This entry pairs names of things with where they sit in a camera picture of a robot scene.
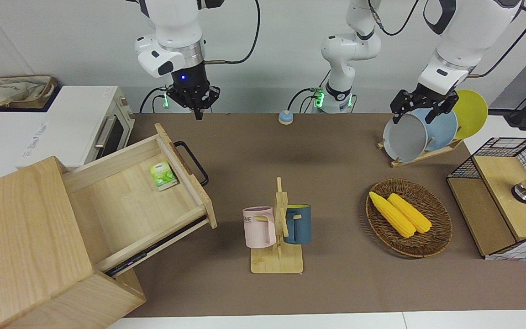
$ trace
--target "black metal handle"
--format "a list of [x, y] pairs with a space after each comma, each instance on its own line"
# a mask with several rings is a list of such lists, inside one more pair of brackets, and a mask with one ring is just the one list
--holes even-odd
[[435, 34], [440, 35], [444, 32], [445, 28], [449, 24], [449, 21], [452, 20], [454, 13], [456, 12], [456, 0], [438, 0], [440, 6], [442, 7], [442, 15], [438, 19], [437, 23], [431, 23], [426, 18], [426, 7], [430, 0], [427, 0], [426, 6], [423, 8], [423, 19], [426, 21], [426, 24]]
[[194, 156], [194, 154], [192, 153], [192, 151], [190, 150], [188, 145], [186, 143], [182, 142], [182, 140], [178, 140], [177, 142], [174, 142], [174, 146], [176, 146], [176, 147], [182, 146], [182, 148], [184, 148], [184, 150], [186, 150], [186, 152], [188, 153], [190, 158], [192, 158], [192, 161], [194, 161], [194, 163], [196, 164], [196, 167], [198, 167], [198, 170], [200, 170], [200, 173], [202, 173], [202, 175], [204, 176], [204, 180], [200, 182], [200, 185], [201, 186], [206, 186], [208, 184], [208, 181], [209, 181], [208, 180], [208, 174], [206, 173], [206, 170], [204, 170], [204, 168], [202, 167], [200, 162], [198, 162], [198, 159], [196, 158], [196, 156]]

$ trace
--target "pink mug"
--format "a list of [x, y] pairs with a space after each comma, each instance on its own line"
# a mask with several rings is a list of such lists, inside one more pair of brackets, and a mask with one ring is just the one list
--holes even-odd
[[267, 248], [277, 242], [273, 207], [251, 207], [242, 210], [245, 241], [249, 248]]

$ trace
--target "wooden board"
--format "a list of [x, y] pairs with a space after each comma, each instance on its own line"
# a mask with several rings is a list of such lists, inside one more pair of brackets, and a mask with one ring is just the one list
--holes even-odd
[[482, 256], [515, 244], [509, 226], [482, 179], [447, 180]]
[[251, 271], [253, 273], [302, 273], [301, 245], [281, 243], [281, 259], [273, 246], [251, 249]]
[[[186, 214], [180, 216], [178, 219], [176, 219], [174, 222], [167, 222], [163, 225], [163, 227], [159, 229], [155, 229], [152, 233], [148, 234], [145, 237], [142, 237], [138, 239], [136, 242], [126, 246], [125, 248], [122, 248], [121, 250], [115, 252], [111, 256], [105, 258], [104, 260], [101, 260], [97, 264], [95, 264], [96, 269], [99, 271], [108, 271], [112, 267], [116, 266], [117, 264], [120, 264], [122, 262], [125, 262], [130, 257], [135, 256], [145, 248], [159, 242], [163, 238], [166, 238], [176, 231], [182, 229], [184, 226], [188, 225], [188, 223], [192, 222], [196, 218], [200, 218], [203, 215], [206, 214], [206, 210], [204, 209], [204, 206], [198, 206], [194, 208], [193, 210], [190, 210]], [[174, 242], [179, 241], [181, 238], [185, 237], [186, 235], [192, 233], [193, 231], [196, 231], [202, 225], [206, 223], [205, 221], [202, 221], [200, 223], [197, 223], [196, 225], [192, 226], [191, 228], [185, 230], [183, 233], [177, 235], [175, 238], [169, 240], [168, 242], [164, 243], [163, 245], [159, 246], [158, 248], [153, 249], [151, 252], [147, 252], [146, 256], [142, 258], [141, 260], [138, 260], [134, 266], [137, 266], [140, 264], [140, 262], [146, 260], [150, 256], [154, 255], [155, 253], [159, 252], [160, 250], [163, 250], [163, 248], [166, 248], [167, 246], [172, 245]]]
[[0, 325], [93, 274], [56, 158], [0, 178]]
[[[399, 162], [397, 159], [394, 159], [392, 162], [391, 162], [391, 167], [393, 168], [396, 168], [396, 167], [401, 167], [401, 166], [404, 166], [404, 165], [408, 165], [409, 163], [414, 163], [414, 162], [418, 162], [418, 161], [421, 161], [421, 160], [425, 160], [427, 158], [431, 158], [432, 156], [437, 156], [437, 155], [440, 155], [440, 154], [444, 154], [444, 153], [447, 153], [447, 152], [451, 152], [453, 150], [455, 150], [455, 148], [457, 148], [461, 143], [462, 143], [462, 139], [455, 139], [453, 140], [450, 144], [448, 144], [447, 146], [445, 146], [444, 148], [441, 148], [439, 150], [435, 150], [435, 151], [423, 151], [423, 153], [418, 156], [415, 160], [413, 161], [409, 161], [409, 162]], [[377, 145], [377, 148], [379, 149], [383, 149], [384, 150], [384, 140], [382, 140], [381, 142], [379, 142]]]
[[63, 175], [64, 185], [69, 194], [79, 191], [86, 186], [119, 173], [140, 161], [151, 158], [160, 153], [156, 141], [157, 136], [141, 140], [99, 160], [88, 163]]
[[130, 289], [133, 289], [137, 293], [143, 295], [143, 289], [139, 283], [139, 280], [137, 279], [135, 270], [130, 269], [126, 271], [125, 273], [123, 273], [123, 275], [119, 275], [118, 277], [115, 277], [114, 279], [118, 285], [129, 287]]
[[474, 164], [515, 239], [526, 239], [526, 204], [511, 194], [513, 185], [526, 179], [526, 170], [522, 164], [517, 158], [493, 156], [475, 156]]
[[15, 321], [9, 329], [105, 329], [145, 302], [97, 273]]
[[182, 157], [176, 150], [176, 147], [172, 143], [172, 140], [169, 138], [168, 134], [165, 133], [165, 130], [163, 129], [161, 124], [156, 123], [154, 127], [155, 131], [157, 131], [158, 133], [158, 137], [156, 138], [156, 140], [158, 142], [159, 148], [161, 149], [161, 152], [163, 152], [163, 154], [165, 154], [168, 158], [172, 160], [178, 160], [171, 162], [173, 170], [178, 173], [178, 179], [185, 183], [185, 185], [188, 187], [188, 192], [192, 195], [192, 197], [194, 197], [194, 200], [197, 203], [202, 203], [206, 207], [210, 227], [216, 228], [217, 223], [215, 211], [212, 206], [212, 201], [210, 200], [210, 197], [208, 196], [208, 194], [206, 194], [206, 191], [200, 185], [198, 179], [196, 179], [196, 176], [190, 173], [190, 170], [184, 162], [184, 159], [182, 159]]
[[157, 190], [149, 167], [163, 160], [157, 154], [69, 195], [94, 264], [162, 233], [199, 206], [183, 184]]

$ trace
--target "plate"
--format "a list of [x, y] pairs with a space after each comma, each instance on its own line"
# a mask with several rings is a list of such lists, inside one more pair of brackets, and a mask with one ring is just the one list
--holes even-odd
[[387, 122], [383, 131], [384, 150], [391, 159], [411, 162], [426, 149], [428, 141], [424, 123], [415, 115], [408, 113], [397, 124], [393, 119]]
[[456, 133], [456, 139], [468, 138], [478, 133], [488, 117], [488, 105], [480, 94], [473, 90], [458, 90], [460, 97], [453, 107], [460, 130]]
[[458, 118], [456, 117], [456, 114], [451, 111], [450, 113], [438, 115], [430, 124], [428, 124], [426, 123], [426, 116], [431, 110], [431, 108], [418, 108], [413, 110], [411, 114], [421, 119], [426, 126], [428, 138], [434, 139], [428, 144], [426, 150], [435, 151], [446, 147], [447, 144], [452, 142], [453, 138], [456, 136], [456, 131], [458, 131]]
[[413, 237], [403, 238], [376, 209], [367, 196], [367, 219], [376, 236], [389, 248], [414, 258], [434, 256], [445, 250], [452, 239], [452, 221], [447, 210], [432, 192], [422, 185], [405, 179], [387, 179], [374, 185], [372, 192], [388, 198], [397, 193], [417, 208], [432, 226], [426, 233], [415, 233]]

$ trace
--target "open drawer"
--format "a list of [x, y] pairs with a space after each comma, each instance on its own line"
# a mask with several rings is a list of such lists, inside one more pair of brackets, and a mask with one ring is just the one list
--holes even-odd
[[[155, 128], [156, 135], [63, 175], [90, 261], [109, 276], [207, 223], [216, 227], [210, 198], [162, 126]], [[158, 191], [149, 167], [164, 160], [178, 184]]]

